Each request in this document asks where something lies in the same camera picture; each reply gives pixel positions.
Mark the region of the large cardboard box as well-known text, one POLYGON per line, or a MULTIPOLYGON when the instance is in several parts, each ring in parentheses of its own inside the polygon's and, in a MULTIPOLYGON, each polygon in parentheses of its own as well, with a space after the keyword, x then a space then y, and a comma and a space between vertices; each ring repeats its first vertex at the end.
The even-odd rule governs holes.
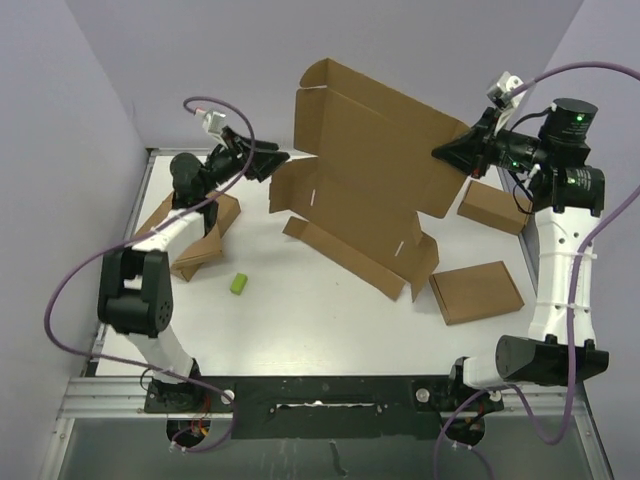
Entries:
POLYGON ((432 157, 462 121, 333 59, 311 65, 295 96, 295 150, 272 176, 269 210, 284 234, 391 299, 417 297, 439 263, 422 214, 442 219, 466 177, 432 157))

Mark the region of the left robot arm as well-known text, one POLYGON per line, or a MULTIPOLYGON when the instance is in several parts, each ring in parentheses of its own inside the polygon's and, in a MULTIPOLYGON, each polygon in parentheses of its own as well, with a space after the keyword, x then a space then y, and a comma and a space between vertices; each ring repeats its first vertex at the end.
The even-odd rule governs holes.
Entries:
POLYGON ((152 386, 182 411, 201 403, 203 386, 196 380, 197 361, 170 326, 171 266, 216 226, 219 205, 211 195, 214 190, 236 178, 262 182, 290 158, 277 144, 253 142, 229 127, 219 138, 204 161, 189 152, 173 157, 169 212, 141 241, 102 258, 99 320, 138 349, 154 373, 152 386))

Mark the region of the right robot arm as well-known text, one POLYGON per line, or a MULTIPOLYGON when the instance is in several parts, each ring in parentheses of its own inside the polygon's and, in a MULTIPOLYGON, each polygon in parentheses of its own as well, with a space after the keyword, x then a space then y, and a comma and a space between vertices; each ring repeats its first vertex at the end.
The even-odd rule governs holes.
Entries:
POLYGON ((587 165, 586 135, 598 109, 558 98, 539 112, 536 136, 505 130, 504 111, 487 108, 432 156, 479 179, 489 166, 523 174, 538 233, 537 299, 528 333, 503 335, 493 354, 462 357, 444 385, 446 400, 464 409, 481 389, 516 384, 569 387, 605 372, 608 352, 596 345, 591 318, 593 235, 603 225, 605 176, 587 165))

